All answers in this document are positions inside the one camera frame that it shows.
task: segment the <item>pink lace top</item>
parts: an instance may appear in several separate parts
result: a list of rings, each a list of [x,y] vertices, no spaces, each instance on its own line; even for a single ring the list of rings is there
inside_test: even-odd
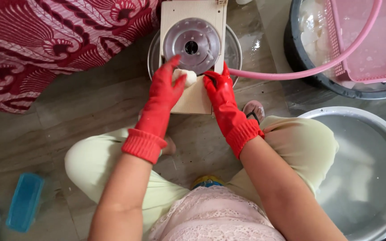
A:
[[[150,231],[151,241],[285,241],[260,208],[226,187],[199,187],[176,201]]]

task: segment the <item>blue plastic container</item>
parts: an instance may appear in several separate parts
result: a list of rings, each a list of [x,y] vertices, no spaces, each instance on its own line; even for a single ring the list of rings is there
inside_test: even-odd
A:
[[[17,232],[25,233],[34,221],[40,204],[44,179],[34,173],[22,173],[17,183],[6,225]]]

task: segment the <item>stainless steel bowl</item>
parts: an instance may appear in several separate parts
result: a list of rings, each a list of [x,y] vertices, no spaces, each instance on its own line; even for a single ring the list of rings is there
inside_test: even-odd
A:
[[[301,118],[318,120],[340,148],[317,200],[350,241],[386,238],[386,121],[351,107],[326,107]]]
[[[154,72],[159,68],[159,53],[160,51],[160,30],[156,33],[151,41],[148,49],[147,69],[148,75],[153,76]],[[226,41],[224,45],[224,61],[227,66],[232,69],[241,69],[242,67],[242,51],[238,38],[233,30],[226,25]],[[233,86],[238,81],[238,76],[231,75]]]

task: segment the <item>slicing disc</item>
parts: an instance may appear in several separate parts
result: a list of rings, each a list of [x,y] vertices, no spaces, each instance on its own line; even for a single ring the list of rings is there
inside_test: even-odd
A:
[[[215,28],[203,19],[183,19],[166,33],[163,52],[165,59],[179,54],[180,69],[202,74],[217,61],[220,38]]]

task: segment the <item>light green pants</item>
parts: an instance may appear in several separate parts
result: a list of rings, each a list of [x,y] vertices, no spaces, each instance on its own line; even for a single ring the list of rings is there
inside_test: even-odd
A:
[[[65,156],[68,177],[96,203],[99,202],[112,167],[121,155],[128,128],[81,140]],[[260,128],[265,133],[266,142],[315,192],[333,164],[338,150],[333,132],[315,120],[275,116],[266,117]],[[226,186],[262,208],[260,197],[244,169]],[[147,237],[153,224],[169,211],[173,202],[188,192],[188,189],[151,172],[142,204],[144,237]]]

